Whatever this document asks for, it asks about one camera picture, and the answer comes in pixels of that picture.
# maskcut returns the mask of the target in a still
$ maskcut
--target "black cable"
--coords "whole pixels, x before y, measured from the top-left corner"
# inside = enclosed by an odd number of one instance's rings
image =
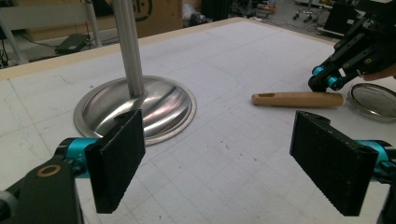
[[[87,28],[88,43],[89,43],[89,44],[86,45],[86,46],[88,46],[88,49],[91,49],[93,39],[91,39],[91,36],[90,36],[90,29],[88,28],[88,22],[87,22],[87,21],[85,21],[85,27]]]
[[[5,67],[8,67],[8,54],[7,54],[7,51],[6,51],[6,47],[4,46],[4,40],[2,39],[1,40],[1,45],[2,45],[2,47],[3,47],[3,49],[2,49],[2,54],[1,54],[1,65],[3,65],[3,67],[5,68]]]
[[[57,58],[57,57],[60,57],[60,56],[63,56],[63,55],[42,56],[42,57],[29,59],[29,62],[33,63],[33,62],[38,62],[38,61],[42,61],[42,60],[46,60],[46,59]]]
[[[58,47],[57,45],[53,46],[53,45],[49,45],[49,44],[35,42],[25,35],[21,35],[21,37],[33,44],[37,44],[37,45],[41,45],[41,46],[45,46],[45,47],[49,47],[49,48],[54,48],[54,49]]]
[[[112,44],[118,44],[118,43],[120,43],[120,41],[118,40],[118,36],[114,36],[114,37],[110,37],[109,39],[106,39],[106,40],[103,40],[102,41],[102,45],[104,45],[104,46],[108,46],[108,45],[112,45]]]
[[[3,58],[4,56],[4,51],[2,49],[0,49],[0,58]]]
[[[273,25],[275,25],[275,26],[278,26],[278,27],[282,27],[282,26],[288,26],[288,27],[291,27],[291,28],[295,28],[295,29],[305,29],[306,28],[306,26],[296,26],[296,25],[293,25],[293,24],[290,24],[290,23],[288,23],[286,20],[281,20],[281,19],[270,19],[270,18],[268,18],[267,19],[268,20],[268,22],[265,22],[265,21],[263,21],[264,23],[271,23],[271,24],[273,24]]]

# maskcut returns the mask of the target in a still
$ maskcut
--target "floor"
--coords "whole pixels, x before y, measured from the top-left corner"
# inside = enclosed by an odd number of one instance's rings
[[[276,0],[275,4],[276,13],[268,14],[268,17],[266,17],[265,14],[258,13],[256,14],[256,17],[261,19],[264,23],[281,27],[283,29],[291,30],[305,35],[311,35],[332,42],[338,42],[340,38],[339,35],[318,33],[318,27],[324,25],[330,14],[329,10],[326,10],[323,7],[319,6],[312,6],[311,9],[315,12],[313,14],[313,17],[318,18],[318,21],[304,22],[304,19],[307,18],[306,14],[300,14],[300,18],[298,18],[297,20],[294,20],[293,16],[296,14],[298,9],[306,9],[307,4],[302,3],[302,1],[297,4],[294,0]]]
[[[301,14],[300,18],[297,20],[293,19],[293,16],[296,14],[299,8],[306,8],[305,4],[297,5],[294,0],[276,0],[276,13],[270,14],[266,17],[265,14],[256,14],[256,20],[260,20],[263,23],[267,23],[270,25],[274,25],[277,27],[281,27],[287,30],[291,30],[297,33],[311,35],[317,38],[329,40],[332,42],[337,42],[340,36],[331,35],[331,34],[318,34],[318,27],[323,25],[327,20],[329,12],[327,10],[313,7],[313,9],[317,12],[317,22],[304,22],[306,15]],[[114,43],[118,43],[117,39],[117,31],[107,30],[101,32],[102,40],[104,45],[110,45]],[[55,48],[60,45],[64,38],[55,38],[45,41],[34,42],[29,40],[29,37],[21,33],[17,37],[17,42],[21,43],[20,48],[25,53],[26,57],[30,62],[45,60],[52,57],[57,57]],[[12,49],[10,46],[7,46],[6,41],[6,50],[9,56],[9,66],[17,65],[15,61],[15,56],[12,53]]]

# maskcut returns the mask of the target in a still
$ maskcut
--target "chair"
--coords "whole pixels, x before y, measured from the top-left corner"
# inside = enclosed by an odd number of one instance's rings
[[[0,7],[0,26],[14,50],[18,64],[29,63],[21,52],[13,30],[41,28],[89,21],[96,47],[102,47],[92,0],[82,3],[34,7]]]
[[[316,21],[318,20],[318,18],[314,18],[314,19],[313,19],[313,17],[312,17],[312,14],[315,14],[315,13],[316,13],[315,10],[312,10],[312,9],[311,9],[311,7],[312,7],[312,2],[313,2],[313,0],[309,0],[309,2],[308,2],[308,7],[305,8],[305,9],[299,8],[299,9],[297,10],[296,14],[293,16],[293,19],[294,19],[294,20],[297,20],[297,19],[300,17],[300,13],[303,13],[303,14],[307,14],[307,15],[308,15],[308,17],[304,19],[304,22],[308,22],[308,21],[316,22]]]

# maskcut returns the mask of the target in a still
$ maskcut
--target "metal pole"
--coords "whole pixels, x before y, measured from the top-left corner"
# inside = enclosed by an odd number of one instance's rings
[[[87,4],[86,6],[88,11],[88,16],[90,17],[92,32],[93,32],[93,36],[95,37],[95,45],[97,48],[101,48],[102,41],[99,38],[99,28],[98,28],[98,23],[96,22],[95,11],[93,9],[93,2],[92,0],[86,0],[85,3]]]
[[[131,0],[114,0],[113,10],[128,89],[130,96],[135,98],[145,93],[145,87],[134,21],[134,6]]]
[[[8,43],[14,50],[15,55],[17,56],[18,64],[29,63],[29,60],[27,60],[27,58],[23,55],[20,48],[18,47],[18,43],[15,40],[15,37],[12,34],[11,29],[9,28],[7,22],[5,21],[5,18],[2,17],[1,11],[2,11],[2,8],[0,8],[0,28],[3,28],[3,32],[6,35]]]

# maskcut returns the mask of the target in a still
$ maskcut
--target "cardboard box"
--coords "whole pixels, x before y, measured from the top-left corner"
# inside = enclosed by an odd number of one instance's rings
[[[132,0],[134,6],[140,3],[140,7],[134,13],[136,19],[137,36],[145,37],[157,35],[183,28],[182,0]],[[76,3],[79,0],[13,0],[14,6],[43,6],[46,4]],[[116,27],[113,15],[97,17],[99,30],[107,30]],[[39,29],[28,29],[26,33],[33,40],[50,39],[71,34],[87,33],[87,25],[74,24],[68,26],[46,27]]]
[[[190,4],[194,7],[195,11],[201,12],[202,0],[183,0],[184,4]]]

